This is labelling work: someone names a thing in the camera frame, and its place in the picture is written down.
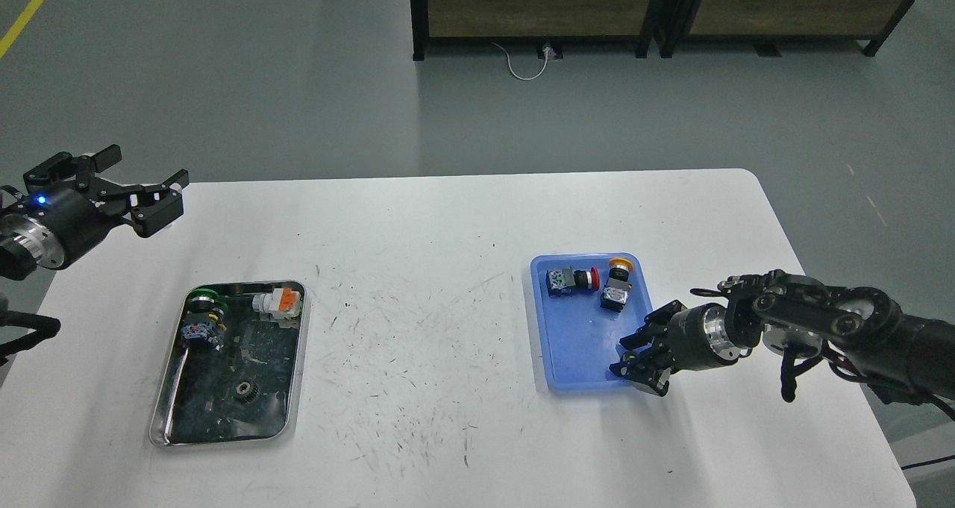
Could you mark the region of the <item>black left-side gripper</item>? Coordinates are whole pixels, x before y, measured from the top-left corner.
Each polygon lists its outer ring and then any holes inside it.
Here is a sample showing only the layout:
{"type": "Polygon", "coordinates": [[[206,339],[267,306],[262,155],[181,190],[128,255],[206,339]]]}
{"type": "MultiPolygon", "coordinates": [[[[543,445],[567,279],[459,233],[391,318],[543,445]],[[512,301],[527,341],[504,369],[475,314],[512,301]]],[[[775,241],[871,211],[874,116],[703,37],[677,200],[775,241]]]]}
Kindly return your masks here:
{"type": "Polygon", "coordinates": [[[119,145],[95,154],[58,152],[23,175],[24,189],[2,186],[2,195],[10,196],[2,202],[2,271],[65,269],[123,225],[129,212],[139,237],[151,237],[184,215],[188,169],[157,183],[100,178],[120,160],[119,145]],[[152,204],[132,208],[131,198],[152,204]]]}

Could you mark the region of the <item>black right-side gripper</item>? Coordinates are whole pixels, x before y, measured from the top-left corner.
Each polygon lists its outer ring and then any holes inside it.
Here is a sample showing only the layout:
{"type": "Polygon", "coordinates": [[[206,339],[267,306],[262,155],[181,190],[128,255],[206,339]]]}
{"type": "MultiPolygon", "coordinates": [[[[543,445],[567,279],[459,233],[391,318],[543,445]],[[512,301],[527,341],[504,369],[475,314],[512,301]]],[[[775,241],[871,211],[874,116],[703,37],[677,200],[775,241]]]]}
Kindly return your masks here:
{"type": "Polygon", "coordinates": [[[665,397],[671,374],[732,366],[743,356],[747,348],[730,340],[726,321],[723,305],[686,308],[673,301],[646,315],[641,327],[620,339],[621,357],[608,371],[641,392],[665,397]]]}

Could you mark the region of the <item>black right-side robot arm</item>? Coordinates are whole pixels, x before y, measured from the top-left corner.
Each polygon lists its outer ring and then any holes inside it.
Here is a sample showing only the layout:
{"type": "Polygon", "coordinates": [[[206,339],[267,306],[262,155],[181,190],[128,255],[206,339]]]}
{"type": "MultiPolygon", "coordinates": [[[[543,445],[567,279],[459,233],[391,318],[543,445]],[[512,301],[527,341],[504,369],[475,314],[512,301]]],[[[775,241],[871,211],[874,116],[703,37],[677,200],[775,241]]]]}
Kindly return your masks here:
{"type": "Polygon", "coordinates": [[[907,314],[884,291],[777,269],[693,294],[707,303],[667,303],[621,338],[611,375],[663,397],[673,374],[733,366],[764,345],[781,358],[785,402],[795,400],[801,375],[826,364],[886,405],[930,405],[953,416],[953,325],[907,314]]]}

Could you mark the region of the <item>black left-side robot arm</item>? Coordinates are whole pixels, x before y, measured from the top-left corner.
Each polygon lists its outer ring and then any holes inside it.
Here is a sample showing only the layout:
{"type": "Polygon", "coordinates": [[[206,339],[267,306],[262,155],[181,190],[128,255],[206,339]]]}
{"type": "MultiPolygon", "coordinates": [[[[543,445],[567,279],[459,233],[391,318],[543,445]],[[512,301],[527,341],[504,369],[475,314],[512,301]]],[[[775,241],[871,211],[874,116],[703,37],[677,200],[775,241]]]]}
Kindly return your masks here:
{"type": "Polygon", "coordinates": [[[154,183],[109,181],[104,173],[120,161],[119,145],[92,154],[55,152],[24,172],[23,188],[2,187],[3,283],[40,269],[64,271],[121,226],[151,237],[184,215],[188,169],[154,183]]]}

